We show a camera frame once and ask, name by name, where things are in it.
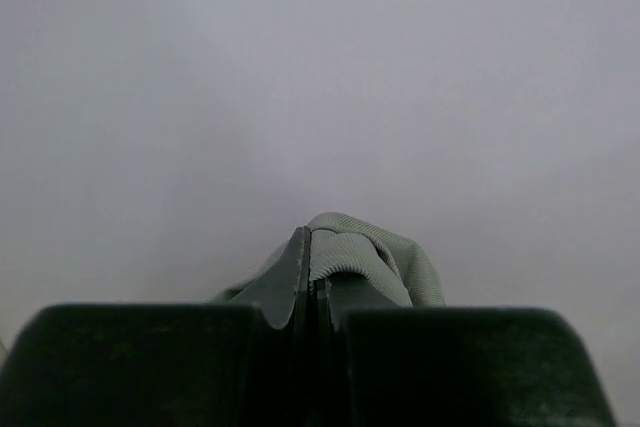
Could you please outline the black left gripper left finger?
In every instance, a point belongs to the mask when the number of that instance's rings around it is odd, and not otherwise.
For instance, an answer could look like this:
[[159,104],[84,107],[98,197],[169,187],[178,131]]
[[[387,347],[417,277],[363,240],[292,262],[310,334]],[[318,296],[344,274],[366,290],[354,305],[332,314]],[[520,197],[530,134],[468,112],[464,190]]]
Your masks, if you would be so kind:
[[5,426],[301,426],[310,232],[228,302],[41,310],[1,370]]

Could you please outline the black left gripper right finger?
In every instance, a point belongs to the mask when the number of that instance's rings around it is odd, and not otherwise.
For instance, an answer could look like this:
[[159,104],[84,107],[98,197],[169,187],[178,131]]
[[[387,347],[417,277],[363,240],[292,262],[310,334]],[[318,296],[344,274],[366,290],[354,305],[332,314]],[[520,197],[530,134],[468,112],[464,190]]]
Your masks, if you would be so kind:
[[400,307],[363,279],[314,285],[332,426],[613,426],[579,335],[538,308]]

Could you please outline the grey skirt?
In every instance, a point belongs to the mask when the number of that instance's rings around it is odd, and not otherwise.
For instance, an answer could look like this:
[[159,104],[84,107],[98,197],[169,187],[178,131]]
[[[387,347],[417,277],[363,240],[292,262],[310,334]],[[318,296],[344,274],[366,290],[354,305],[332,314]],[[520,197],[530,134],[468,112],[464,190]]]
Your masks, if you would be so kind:
[[374,293],[399,307],[446,305],[438,273],[414,240],[356,217],[325,212],[308,222],[308,281],[320,300]]

